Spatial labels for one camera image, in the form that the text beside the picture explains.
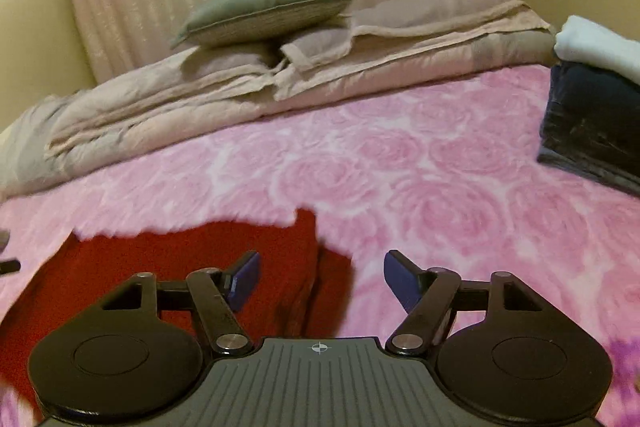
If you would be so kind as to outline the green grey pillow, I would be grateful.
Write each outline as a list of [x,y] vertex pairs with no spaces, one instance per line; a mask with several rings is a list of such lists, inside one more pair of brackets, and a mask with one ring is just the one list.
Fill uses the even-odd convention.
[[355,0],[207,0],[171,41],[221,48],[264,41],[326,22]]

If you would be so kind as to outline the grey pink folded duvet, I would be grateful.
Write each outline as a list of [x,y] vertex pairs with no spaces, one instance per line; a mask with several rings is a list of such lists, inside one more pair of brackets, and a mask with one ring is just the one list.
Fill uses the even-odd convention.
[[90,90],[50,96],[1,135],[3,198],[290,110],[553,58],[521,0],[386,0],[267,43],[191,48]]

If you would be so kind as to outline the red patterned knit sweater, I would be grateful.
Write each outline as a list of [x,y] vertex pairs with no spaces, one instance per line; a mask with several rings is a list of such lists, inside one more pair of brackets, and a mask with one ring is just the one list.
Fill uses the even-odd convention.
[[287,227],[212,221],[178,232],[135,236],[70,234],[36,272],[1,322],[1,381],[29,405],[30,351],[134,275],[150,272],[174,291],[199,269],[229,269],[247,253],[259,256],[259,277],[236,317],[251,340],[332,337],[352,288],[349,257],[318,239],[316,217],[298,210]]

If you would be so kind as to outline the dark folded garment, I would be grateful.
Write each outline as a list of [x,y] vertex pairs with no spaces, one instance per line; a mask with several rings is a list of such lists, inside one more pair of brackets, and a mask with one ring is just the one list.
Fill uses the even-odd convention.
[[537,161],[639,195],[639,86],[606,69],[550,70]]

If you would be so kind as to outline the white folded towel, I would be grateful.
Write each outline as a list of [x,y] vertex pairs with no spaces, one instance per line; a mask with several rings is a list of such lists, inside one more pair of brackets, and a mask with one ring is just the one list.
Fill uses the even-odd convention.
[[584,63],[640,81],[640,43],[586,18],[571,15],[555,36],[554,53],[565,62]]

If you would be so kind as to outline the pink rose bed blanket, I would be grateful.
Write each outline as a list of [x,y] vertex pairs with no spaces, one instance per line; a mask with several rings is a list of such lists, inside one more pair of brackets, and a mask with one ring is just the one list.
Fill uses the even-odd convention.
[[354,269],[341,335],[385,337],[400,321],[382,277],[390,249],[468,280],[506,270],[608,349],[600,420],[637,425],[639,202],[538,164],[548,89],[542,66],[484,72],[243,124],[6,200],[6,254],[22,269],[3,277],[2,309],[70,233],[288,225],[306,207]]

